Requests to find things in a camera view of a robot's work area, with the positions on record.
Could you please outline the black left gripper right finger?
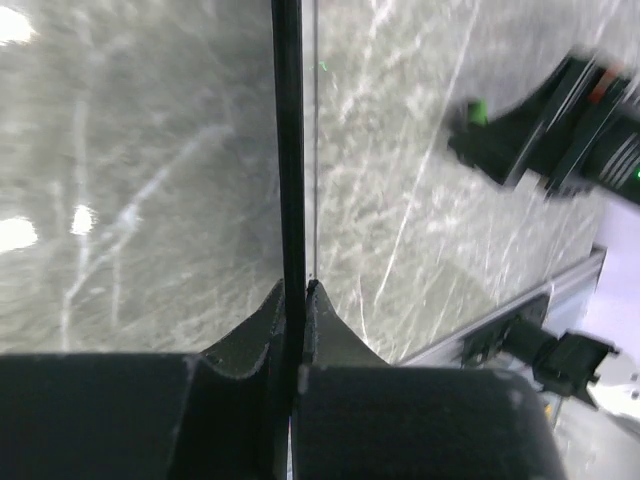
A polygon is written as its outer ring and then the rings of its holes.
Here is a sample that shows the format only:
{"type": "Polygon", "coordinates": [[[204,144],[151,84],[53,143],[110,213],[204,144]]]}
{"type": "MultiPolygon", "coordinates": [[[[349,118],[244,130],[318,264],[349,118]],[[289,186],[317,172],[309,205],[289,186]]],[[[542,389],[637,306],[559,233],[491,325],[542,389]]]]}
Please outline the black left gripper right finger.
{"type": "Polygon", "coordinates": [[[393,367],[309,284],[292,419],[297,479],[562,479],[542,403],[495,369],[393,367]]]}

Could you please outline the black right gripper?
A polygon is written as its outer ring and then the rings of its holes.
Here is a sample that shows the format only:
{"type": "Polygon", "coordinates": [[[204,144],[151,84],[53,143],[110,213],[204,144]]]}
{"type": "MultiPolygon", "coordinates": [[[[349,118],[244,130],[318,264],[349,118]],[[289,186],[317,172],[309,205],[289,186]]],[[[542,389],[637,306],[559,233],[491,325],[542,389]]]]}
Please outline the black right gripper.
{"type": "Polygon", "coordinates": [[[515,186],[548,130],[567,142],[546,174],[546,196],[573,197],[601,187],[639,203],[639,94],[621,69],[594,54],[571,52],[529,97],[467,124],[464,111],[449,121],[447,146],[464,165],[501,186],[515,186]]]}

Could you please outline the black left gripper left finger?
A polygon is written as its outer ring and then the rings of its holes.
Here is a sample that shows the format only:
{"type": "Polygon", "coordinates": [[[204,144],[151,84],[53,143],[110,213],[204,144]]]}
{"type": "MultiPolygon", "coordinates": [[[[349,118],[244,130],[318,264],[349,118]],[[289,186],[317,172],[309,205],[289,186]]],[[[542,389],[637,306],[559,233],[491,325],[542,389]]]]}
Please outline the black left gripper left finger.
{"type": "Polygon", "coordinates": [[[196,353],[1,359],[5,479],[282,479],[284,287],[196,353]]]}

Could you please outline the green whiteboard eraser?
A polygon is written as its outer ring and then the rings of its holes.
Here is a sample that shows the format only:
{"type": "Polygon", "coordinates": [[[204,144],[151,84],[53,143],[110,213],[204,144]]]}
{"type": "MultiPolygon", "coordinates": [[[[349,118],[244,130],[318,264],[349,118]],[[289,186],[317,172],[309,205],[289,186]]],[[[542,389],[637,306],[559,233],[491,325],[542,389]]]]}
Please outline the green whiteboard eraser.
{"type": "Polygon", "coordinates": [[[466,102],[464,118],[467,124],[486,125],[488,123],[488,105],[484,99],[470,99],[466,102]]]}

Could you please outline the small black-framed whiteboard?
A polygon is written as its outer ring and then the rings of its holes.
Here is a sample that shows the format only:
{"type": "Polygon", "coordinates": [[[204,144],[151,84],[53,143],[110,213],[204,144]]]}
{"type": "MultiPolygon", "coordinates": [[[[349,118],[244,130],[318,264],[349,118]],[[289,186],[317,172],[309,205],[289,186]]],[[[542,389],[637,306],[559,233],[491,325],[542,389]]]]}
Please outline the small black-framed whiteboard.
{"type": "Polygon", "coordinates": [[[273,477],[293,476],[295,403],[305,341],[313,332],[309,287],[317,278],[319,3],[271,3],[285,320],[284,419],[276,428],[273,477]]]}

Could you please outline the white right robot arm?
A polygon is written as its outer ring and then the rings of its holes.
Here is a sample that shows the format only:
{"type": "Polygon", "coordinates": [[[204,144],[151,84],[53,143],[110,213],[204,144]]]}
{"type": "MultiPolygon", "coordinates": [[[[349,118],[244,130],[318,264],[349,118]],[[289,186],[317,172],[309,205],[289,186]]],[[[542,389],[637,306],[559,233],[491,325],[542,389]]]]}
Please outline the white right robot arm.
{"type": "MultiPolygon", "coordinates": [[[[449,124],[449,148],[463,165],[499,186],[513,188],[532,171],[545,196],[570,199],[600,187],[639,203],[639,90],[630,74],[595,54],[569,52],[520,104],[490,119],[470,101],[449,124]]],[[[592,407],[602,393],[636,380],[635,373],[606,383],[603,365],[621,363],[611,344],[578,333],[559,337],[542,319],[522,310],[466,336],[464,366],[507,353],[529,366],[543,391],[574,397],[592,407]]]]}

